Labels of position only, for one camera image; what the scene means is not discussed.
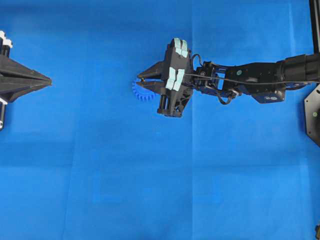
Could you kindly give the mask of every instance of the black metal plate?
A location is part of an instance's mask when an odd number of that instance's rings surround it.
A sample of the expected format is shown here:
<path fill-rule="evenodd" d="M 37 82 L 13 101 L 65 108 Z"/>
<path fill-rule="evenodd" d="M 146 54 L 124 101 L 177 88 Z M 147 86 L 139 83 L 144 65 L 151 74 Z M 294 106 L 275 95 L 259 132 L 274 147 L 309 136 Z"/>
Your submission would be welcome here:
<path fill-rule="evenodd" d="M 320 85 L 304 100 L 306 134 L 320 147 Z"/>

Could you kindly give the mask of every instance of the blue fabric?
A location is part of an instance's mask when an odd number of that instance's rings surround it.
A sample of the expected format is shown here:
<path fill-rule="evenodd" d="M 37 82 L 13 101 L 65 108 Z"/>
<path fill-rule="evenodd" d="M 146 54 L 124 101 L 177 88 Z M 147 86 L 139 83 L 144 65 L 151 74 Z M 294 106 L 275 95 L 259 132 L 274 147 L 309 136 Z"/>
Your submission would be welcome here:
<path fill-rule="evenodd" d="M 304 98 L 223 106 L 196 92 L 183 118 L 132 93 L 173 37 L 205 61 L 312 54 L 305 0 L 1 2 L 11 58 L 53 86 L 7 108 L 0 239 L 313 239 L 320 148 Z"/>

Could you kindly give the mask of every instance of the plastic gear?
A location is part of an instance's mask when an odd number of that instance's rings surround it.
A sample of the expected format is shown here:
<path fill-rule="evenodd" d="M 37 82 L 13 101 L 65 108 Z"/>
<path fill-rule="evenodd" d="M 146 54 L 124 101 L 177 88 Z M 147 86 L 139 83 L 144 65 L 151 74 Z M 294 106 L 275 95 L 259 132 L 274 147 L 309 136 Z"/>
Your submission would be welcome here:
<path fill-rule="evenodd" d="M 136 98 L 144 102 L 153 100 L 156 94 L 153 91 L 139 86 L 137 82 L 140 82 L 139 78 L 132 81 L 132 91 Z"/>

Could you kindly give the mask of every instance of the robotic arm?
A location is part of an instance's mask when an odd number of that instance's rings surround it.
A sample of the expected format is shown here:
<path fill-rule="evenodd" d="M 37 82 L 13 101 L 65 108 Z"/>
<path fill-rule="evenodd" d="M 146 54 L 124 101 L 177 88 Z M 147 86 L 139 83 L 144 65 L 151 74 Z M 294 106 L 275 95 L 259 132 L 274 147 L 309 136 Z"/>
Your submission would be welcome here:
<path fill-rule="evenodd" d="M 164 60 L 138 75 L 141 87 L 161 95 L 159 114 L 181 117 L 194 90 L 215 96 L 224 105 L 242 94 L 268 104 L 284 101 L 286 91 L 320 83 L 319 53 L 240 66 L 202 63 L 200 55 L 191 53 L 185 40 L 174 38 L 167 46 Z M 193 66 L 195 57 L 200 62 L 196 69 Z M 219 81 L 223 81 L 222 89 L 218 88 Z"/>
<path fill-rule="evenodd" d="M 9 58 L 13 44 L 0 31 L 0 131 L 4 128 L 6 106 L 17 98 L 51 85 L 51 79 Z"/>

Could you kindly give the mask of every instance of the black cable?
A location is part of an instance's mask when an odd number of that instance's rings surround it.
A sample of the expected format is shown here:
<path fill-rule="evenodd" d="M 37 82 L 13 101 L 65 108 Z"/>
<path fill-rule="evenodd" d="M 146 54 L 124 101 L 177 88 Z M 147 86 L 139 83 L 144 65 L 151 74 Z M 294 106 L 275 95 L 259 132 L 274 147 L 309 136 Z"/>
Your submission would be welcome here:
<path fill-rule="evenodd" d="M 228 105 L 228 104 L 231 103 L 231 101 L 232 101 L 232 96 L 228 96 L 228 100 L 227 100 L 227 101 L 224 101 L 224 100 L 222 99 L 222 97 L 221 97 L 221 95 L 220 95 L 219 92 L 216 93 L 216 96 L 218 97 L 219 102 L 220 102 L 221 104 L 223 104 L 223 105 Z"/>
<path fill-rule="evenodd" d="M 279 81 L 279 82 L 247 82 L 247 81 L 238 81 L 238 80 L 233 80 L 233 79 L 228 79 L 228 78 L 223 78 L 223 77 L 214 77 L 214 76 L 201 76 L 197 74 L 189 74 L 185 73 L 184 75 L 188 76 L 194 76 L 194 77 L 199 77 L 201 79 L 220 79 L 228 82 L 233 82 L 237 84 L 246 84 L 246 85 L 277 85 L 277 84 L 291 84 L 291 83 L 297 83 L 297 84 L 319 84 L 320 81 Z"/>
<path fill-rule="evenodd" d="M 202 67 L 202 61 L 201 61 L 201 56 L 199 54 L 194 54 L 192 57 L 191 57 L 191 66 L 192 66 L 192 70 L 194 69 L 194 59 L 195 57 L 198 57 L 199 58 L 199 64 L 200 66 Z"/>

